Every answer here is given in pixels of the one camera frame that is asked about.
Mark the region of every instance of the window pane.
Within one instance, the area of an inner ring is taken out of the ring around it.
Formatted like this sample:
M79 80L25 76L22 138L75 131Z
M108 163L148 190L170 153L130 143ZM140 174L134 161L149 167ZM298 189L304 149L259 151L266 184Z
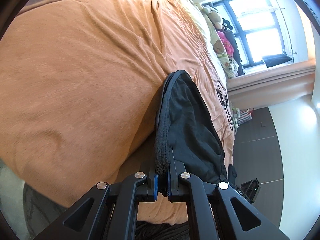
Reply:
M250 33L246 38L254 62L261 61L263 56L282 53L281 39L277 29Z
M275 25L270 12L253 13L268 8L266 0L233 0L229 3L244 31Z
M233 25L233 23L232 23L232 21L231 21L231 18L230 18L230 16L229 16L227 10L225 9L225 7L221 4L221 5L215 6L215 8L219 11L219 13L220 13L220 15L221 15L222 18L224 18L224 19L226 19L227 21L230 22L230 25L233 27L232 32L233 32L233 33L236 33L237 30L236 30L236 28L234 27L234 25Z
M239 54L240 54L240 58L241 58L241 64L243 66L247 65L249 62L248 62L248 59L247 59L247 55L244 52L244 48L243 48L243 44L242 44L241 39L240 38L236 38L236 43L237 43Z

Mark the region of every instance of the pink plush toy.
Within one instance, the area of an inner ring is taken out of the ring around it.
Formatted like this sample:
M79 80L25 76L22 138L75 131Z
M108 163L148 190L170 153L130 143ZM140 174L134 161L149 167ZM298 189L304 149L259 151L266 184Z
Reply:
M220 39L222 41L222 44L223 44L224 48L227 51L228 56L232 57L234 50L233 50L233 47L232 47L231 43L227 40L227 38L226 38L226 36L225 36L225 34L223 32L217 31L217 33L218 33L218 35L219 35L219 37L220 37Z

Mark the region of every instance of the silver screw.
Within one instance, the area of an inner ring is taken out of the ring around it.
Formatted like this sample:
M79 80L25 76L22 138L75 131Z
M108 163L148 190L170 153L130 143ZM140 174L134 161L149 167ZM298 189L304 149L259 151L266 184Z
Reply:
M145 174L142 171L138 171L134 176L137 179L142 179L145 176Z
M107 187L107 184L105 182L99 182L97 184L98 189L105 189Z
M191 177L191 175L188 172L183 172L180 174L180 177L183 179L189 179Z
M229 187L229 185L225 182L220 182L218 184L218 187L221 188L221 189L227 189Z

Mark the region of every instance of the triangular cutout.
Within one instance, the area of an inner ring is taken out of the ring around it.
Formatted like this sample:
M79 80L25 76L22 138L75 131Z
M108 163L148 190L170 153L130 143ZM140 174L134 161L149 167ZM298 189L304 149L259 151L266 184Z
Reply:
M80 232L92 208L94 199L89 198L70 217L64 221L64 225L74 231Z
M260 219L252 214L237 198L231 198L230 201L243 231L249 231L261 225Z

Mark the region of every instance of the blanket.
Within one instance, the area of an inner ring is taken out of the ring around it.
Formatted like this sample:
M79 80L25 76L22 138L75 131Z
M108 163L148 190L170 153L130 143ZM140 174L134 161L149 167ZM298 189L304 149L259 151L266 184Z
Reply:
M152 151L160 87L186 70L232 161L234 135L203 37L177 0L45 0L23 8L0 42L0 158L69 207L99 181L137 171ZM159 196L138 219L183 223Z

